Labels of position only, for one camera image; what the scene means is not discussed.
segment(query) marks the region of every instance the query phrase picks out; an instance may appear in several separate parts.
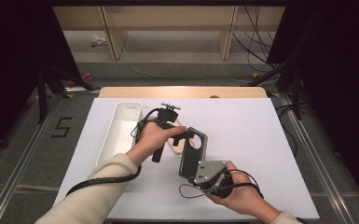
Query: floor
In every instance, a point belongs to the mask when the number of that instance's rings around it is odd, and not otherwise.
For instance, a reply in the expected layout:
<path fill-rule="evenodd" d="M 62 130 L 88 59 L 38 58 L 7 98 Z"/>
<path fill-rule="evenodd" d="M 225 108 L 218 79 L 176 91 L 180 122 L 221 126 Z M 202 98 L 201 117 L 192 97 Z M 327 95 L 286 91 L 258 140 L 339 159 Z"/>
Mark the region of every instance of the floor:
<path fill-rule="evenodd" d="M 243 47 L 233 39 L 229 58 L 221 60 L 219 47 L 214 32 L 130 32 L 125 50 L 120 60 L 111 59 L 107 46 L 92 47 L 93 35 L 104 37 L 103 32 L 65 32 L 68 43 L 82 74 L 90 71 L 95 86 L 137 86 L 137 85 L 225 85 L 238 86 L 253 80 L 253 75 L 262 75 L 269 67 L 253 56 L 248 56 Z M 262 34 L 266 44 L 271 44 L 273 34 Z M 239 40 L 249 46 L 249 39 L 244 33 L 236 33 Z M 260 45 L 253 44 L 251 50 L 259 57 L 264 57 Z M 165 77 L 175 77 L 173 81 Z M 262 87 L 268 93 L 274 93 L 276 78 L 266 81 Z M 287 94 L 280 97 L 271 96 L 275 106 L 285 105 Z M 29 101 L 29 107 L 23 109 L 21 116 L 7 135 L 7 147 L 0 147 L 0 195 L 5 191 L 8 181 L 14 191 L 8 190 L 9 200 L 0 204 L 0 223 L 34 223 L 49 210 L 54 203 L 65 167 L 72 159 L 78 137 L 87 119 L 92 100 L 97 92 L 74 92 L 66 97 L 50 95 L 48 114 L 49 122 L 38 125 L 38 103 L 36 93 Z M 326 186 L 321 181 L 321 172 L 314 167 L 308 145 L 300 137 L 298 123 L 291 113 L 282 116 L 282 124 L 288 134 L 289 144 L 295 150 L 296 161 L 303 174 L 304 181 L 320 214 L 319 220 L 310 223 L 359 223 L 359 188 L 354 182 L 345 164 L 333 152 L 334 146 L 319 122 L 317 115 L 308 105 L 301 107 L 301 125 L 312 142 L 312 148 L 320 157 L 324 167 L 322 175 L 327 174 L 333 186 Z M 56 125 L 70 127 L 65 137 Z M 24 161 L 23 172 L 13 176 L 19 168 L 23 155 L 29 156 Z M 326 188 L 335 189 L 338 195 L 331 194 Z M 334 205 L 335 197 L 345 204 L 345 214 L 339 214 Z"/>

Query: sleeve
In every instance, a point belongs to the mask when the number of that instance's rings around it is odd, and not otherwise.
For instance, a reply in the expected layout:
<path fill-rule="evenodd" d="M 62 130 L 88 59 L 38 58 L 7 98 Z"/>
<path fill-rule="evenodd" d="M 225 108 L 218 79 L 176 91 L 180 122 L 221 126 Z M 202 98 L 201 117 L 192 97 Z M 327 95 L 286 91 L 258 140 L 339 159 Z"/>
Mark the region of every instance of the sleeve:
<path fill-rule="evenodd" d="M 88 179 L 135 174 L 138 167 L 125 154 L 117 154 L 96 167 Z M 52 207 L 36 223 L 104 223 L 128 182 L 79 189 Z"/>
<path fill-rule="evenodd" d="M 290 213 L 282 211 L 270 224 L 301 224 Z"/>

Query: white plastic container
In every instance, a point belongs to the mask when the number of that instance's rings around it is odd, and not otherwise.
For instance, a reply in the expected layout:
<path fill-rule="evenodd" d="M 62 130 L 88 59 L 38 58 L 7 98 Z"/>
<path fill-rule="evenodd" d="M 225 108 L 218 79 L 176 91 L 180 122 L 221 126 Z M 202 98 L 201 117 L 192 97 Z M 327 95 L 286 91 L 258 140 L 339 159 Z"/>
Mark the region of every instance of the white plastic container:
<path fill-rule="evenodd" d="M 135 139 L 131 136 L 131 132 L 141 118 L 142 105 L 140 103 L 121 102 L 116 105 L 98 156 L 97 166 L 115 154 L 126 153 L 133 147 Z"/>

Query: gray floor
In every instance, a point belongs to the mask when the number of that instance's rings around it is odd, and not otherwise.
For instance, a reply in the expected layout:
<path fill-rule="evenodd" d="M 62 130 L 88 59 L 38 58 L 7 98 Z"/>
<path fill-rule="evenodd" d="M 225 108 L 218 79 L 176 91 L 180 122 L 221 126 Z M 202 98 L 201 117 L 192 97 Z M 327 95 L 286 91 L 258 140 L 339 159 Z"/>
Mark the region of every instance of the gray floor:
<path fill-rule="evenodd" d="M 251 81 L 255 71 L 248 64 L 246 52 L 235 40 L 232 42 L 228 60 L 221 60 L 213 32 L 130 32 L 125 52 L 117 61 L 112 61 L 107 47 L 90 46 L 92 35 L 104 37 L 104 33 L 67 32 L 65 34 L 80 72 L 82 74 L 87 71 L 92 72 L 94 79 L 90 83 L 95 86 L 238 86 Z M 243 43 L 249 43 L 244 34 L 236 35 Z M 264 34 L 262 37 L 266 42 L 271 42 L 268 35 Z M 252 50 L 260 56 L 263 55 L 259 45 L 253 45 Z M 269 70 L 268 66 L 254 57 L 251 57 L 249 62 L 256 69 Z M 267 92 L 275 91 L 274 80 L 269 80 L 262 87 Z M 11 128 L 6 138 L 8 147 L 0 148 L 0 191 L 36 129 L 38 103 L 35 96 L 36 94 L 30 97 L 28 101 L 30 108 L 23 109 L 21 116 Z M 55 200 L 66 167 L 76 148 L 92 100 L 97 96 L 95 93 L 75 93 L 71 95 L 72 98 L 59 99 L 0 223 L 33 223 L 48 211 Z M 281 97 L 271 97 L 271 101 L 276 106 L 283 103 Z M 309 106 L 303 106 L 301 111 L 302 122 L 328 173 L 348 205 L 353 223 L 359 223 L 358 186 L 345 164 L 333 154 L 335 148 L 317 115 L 312 114 Z M 63 130 L 56 130 L 61 118 L 71 118 L 62 122 L 62 126 L 70 127 L 70 130 L 66 137 L 54 138 L 52 135 L 64 133 Z M 296 138 L 297 164 L 321 217 L 310 223 L 340 223 L 287 115 L 283 116 L 283 125 Z M 294 148 L 294 142 L 288 135 L 287 137 L 291 147 Z"/>

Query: white table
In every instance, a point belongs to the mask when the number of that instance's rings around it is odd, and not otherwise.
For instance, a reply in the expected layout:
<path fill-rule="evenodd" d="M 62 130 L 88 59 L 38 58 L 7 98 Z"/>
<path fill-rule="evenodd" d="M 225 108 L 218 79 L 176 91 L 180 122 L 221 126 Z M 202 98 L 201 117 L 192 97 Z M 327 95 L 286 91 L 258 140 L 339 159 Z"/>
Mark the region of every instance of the white table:
<path fill-rule="evenodd" d="M 98 98 L 78 141 L 56 203 L 95 167 L 110 119 L 118 102 L 140 102 L 143 114 L 161 102 L 180 105 L 179 119 L 208 135 L 206 160 L 231 160 L 258 182 L 267 201 L 297 217 L 319 218 L 298 170 L 283 129 L 268 98 L 141 99 Z M 212 203 L 206 197 L 182 198 L 178 186 L 181 157 L 165 146 L 160 163 L 147 160 L 109 214 L 109 219 L 145 221 L 251 220 Z"/>

